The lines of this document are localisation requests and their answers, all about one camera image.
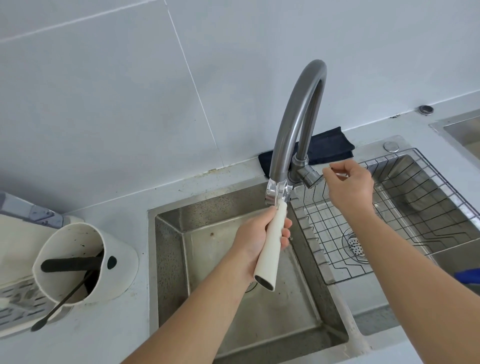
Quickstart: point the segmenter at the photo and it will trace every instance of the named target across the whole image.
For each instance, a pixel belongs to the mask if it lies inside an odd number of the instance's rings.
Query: metal wire
[[[479,213],[417,150],[409,149],[360,164],[375,182],[376,214],[425,255],[480,238]],[[295,188],[303,201],[335,282],[372,272],[354,234],[329,199],[325,181],[312,189]]]

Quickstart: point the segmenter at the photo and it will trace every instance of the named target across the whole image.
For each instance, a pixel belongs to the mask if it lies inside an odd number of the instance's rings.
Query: faucet spout
[[[271,181],[276,183],[287,181],[288,186],[304,182],[308,188],[320,181],[320,175],[308,165],[307,151],[318,108],[322,101],[326,77],[327,66],[325,62],[313,60],[305,67],[298,78],[288,100],[276,137],[270,165]],[[292,156],[293,147],[302,125],[298,151]],[[292,166],[290,172],[288,172],[290,163]],[[269,193],[267,189],[265,194],[267,202],[270,201],[271,203],[272,192]]]

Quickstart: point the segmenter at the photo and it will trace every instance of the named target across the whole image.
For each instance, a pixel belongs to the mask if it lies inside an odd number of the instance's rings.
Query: cream-colored handle
[[[265,245],[258,257],[257,266],[253,273],[255,280],[269,291],[275,290],[276,271],[280,257],[280,238],[287,217],[287,204],[280,201],[273,220],[268,224]]]

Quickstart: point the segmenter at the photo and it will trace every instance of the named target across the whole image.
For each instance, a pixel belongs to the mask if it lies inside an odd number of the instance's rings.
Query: black round hole cover
[[[117,265],[117,259],[112,255],[110,258],[108,258],[107,268],[112,269],[116,265]]]

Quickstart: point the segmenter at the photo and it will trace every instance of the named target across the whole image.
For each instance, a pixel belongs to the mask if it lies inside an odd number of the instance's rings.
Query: white tile wall
[[[163,0],[1,2],[0,189],[63,212],[254,157],[315,58],[316,133],[480,89],[476,0],[167,3],[200,99]]]

